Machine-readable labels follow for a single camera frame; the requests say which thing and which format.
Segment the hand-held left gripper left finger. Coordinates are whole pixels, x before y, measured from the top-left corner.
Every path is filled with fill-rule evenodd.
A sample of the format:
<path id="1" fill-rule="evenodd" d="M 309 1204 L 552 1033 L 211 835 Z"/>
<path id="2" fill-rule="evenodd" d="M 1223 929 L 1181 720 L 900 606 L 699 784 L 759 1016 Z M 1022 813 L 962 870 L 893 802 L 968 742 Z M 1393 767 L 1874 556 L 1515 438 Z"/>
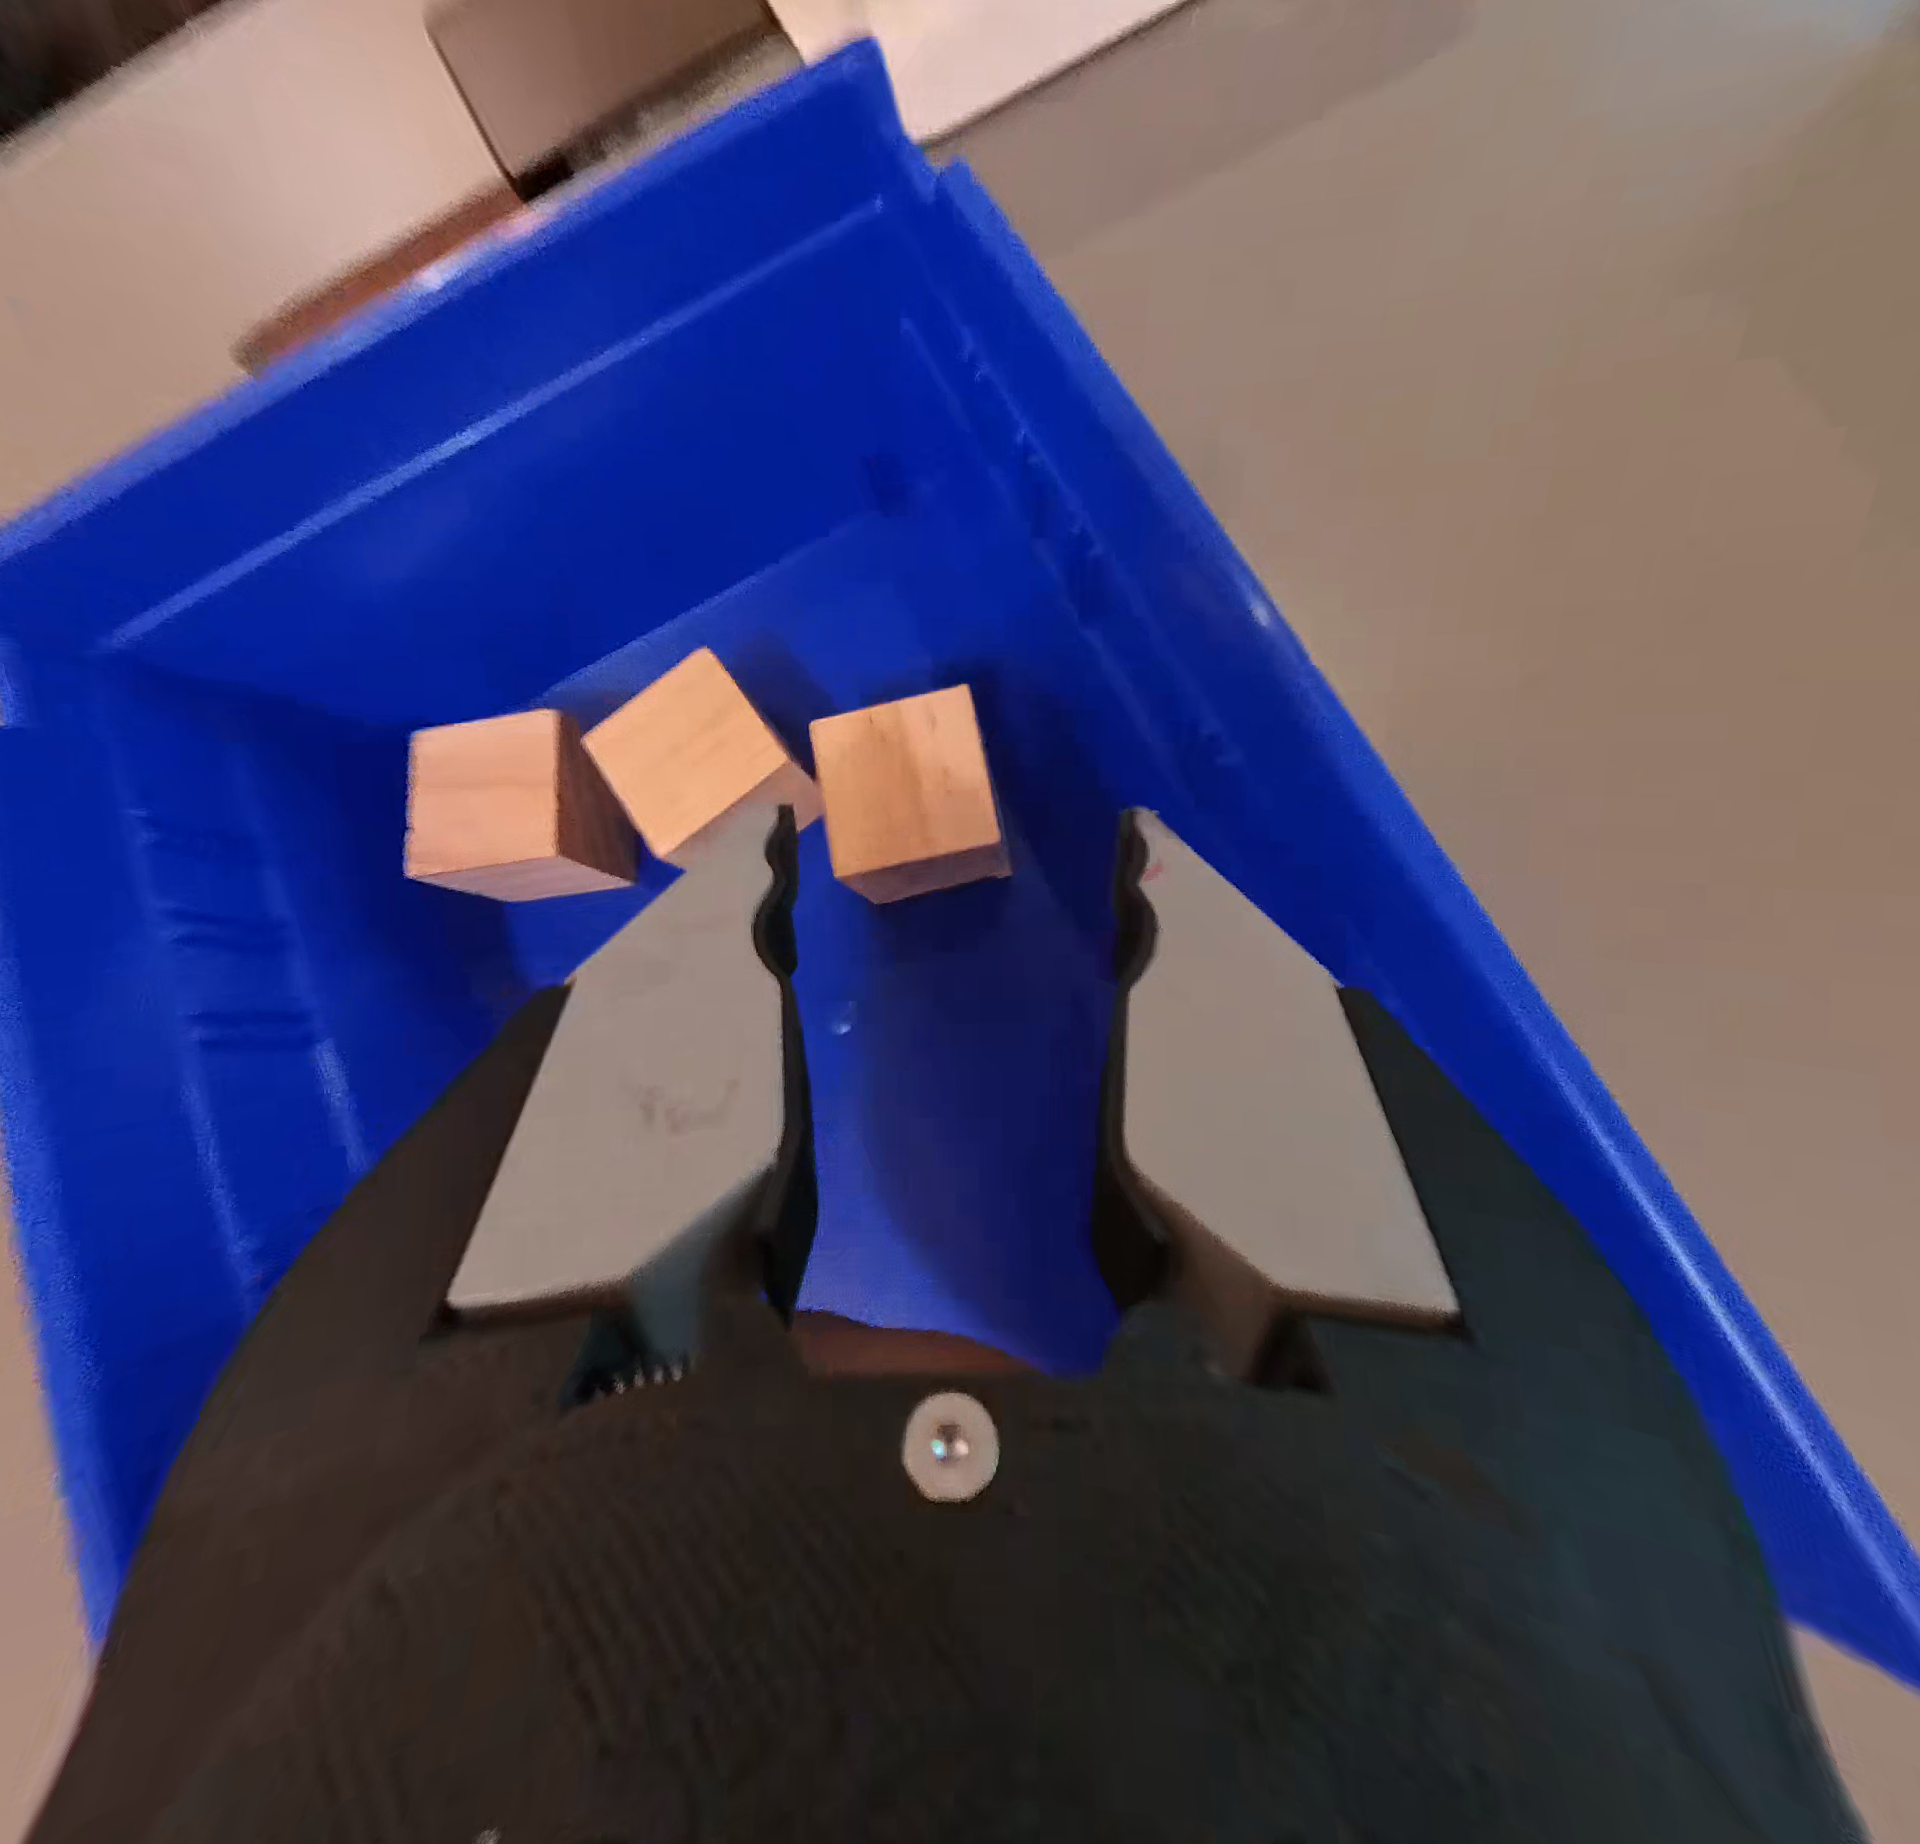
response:
<path id="1" fill-rule="evenodd" d="M 792 1315 L 821 1217 L 799 887 L 798 810 L 750 808 L 573 975 L 454 1312 L 605 1299 L 693 1328 L 744 1280 Z"/>

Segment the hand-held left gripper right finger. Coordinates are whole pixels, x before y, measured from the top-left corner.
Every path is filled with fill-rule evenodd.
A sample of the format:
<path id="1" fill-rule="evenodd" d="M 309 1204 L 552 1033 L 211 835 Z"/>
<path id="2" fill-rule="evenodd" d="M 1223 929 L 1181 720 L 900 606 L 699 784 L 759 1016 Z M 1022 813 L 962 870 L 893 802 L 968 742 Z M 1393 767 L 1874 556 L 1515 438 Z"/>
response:
<path id="1" fill-rule="evenodd" d="M 1117 824 L 1092 1249 L 1213 1343 L 1461 1311 L 1338 979 L 1146 808 Z"/>

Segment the blue-taped wooden cube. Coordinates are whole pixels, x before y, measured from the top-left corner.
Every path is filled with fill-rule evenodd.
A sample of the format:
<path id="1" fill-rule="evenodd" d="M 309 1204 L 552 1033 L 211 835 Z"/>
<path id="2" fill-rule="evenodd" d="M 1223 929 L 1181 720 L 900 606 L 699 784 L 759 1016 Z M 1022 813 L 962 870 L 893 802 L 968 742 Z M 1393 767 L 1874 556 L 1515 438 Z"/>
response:
<path id="1" fill-rule="evenodd" d="M 1011 874 L 967 683 L 818 718 L 809 739 L 832 871 L 869 903 Z"/>
<path id="2" fill-rule="evenodd" d="M 501 903 L 637 882 L 637 829 L 563 710 L 417 731 L 407 775 L 409 880 Z"/>
<path id="3" fill-rule="evenodd" d="M 681 871 L 779 808 L 801 831 L 825 813 L 816 779 L 707 647 L 588 728 L 583 748 L 646 849 Z"/>

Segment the blue plastic bin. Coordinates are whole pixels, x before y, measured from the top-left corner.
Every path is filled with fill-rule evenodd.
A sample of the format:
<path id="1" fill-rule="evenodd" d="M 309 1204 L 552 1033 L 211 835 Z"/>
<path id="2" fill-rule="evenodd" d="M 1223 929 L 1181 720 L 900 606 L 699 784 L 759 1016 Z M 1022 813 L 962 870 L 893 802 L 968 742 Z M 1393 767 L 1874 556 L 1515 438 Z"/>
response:
<path id="1" fill-rule="evenodd" d="M 4 526 L 4 1137 L 91 1633 L 243 1329 L 538 987 L 669 882 L 401 868 L 421 725 L 714 647 L 771 720 L 972 681 L 1016 871 L 887 914 L 804 837 L 804 1305 L 1054 1369 L 1117 822 L 1373 993 L 1689 1381 L 1790 1617 L 1917 1685 L 1917 1553 L 1156 429 L 869 42 Z"/>

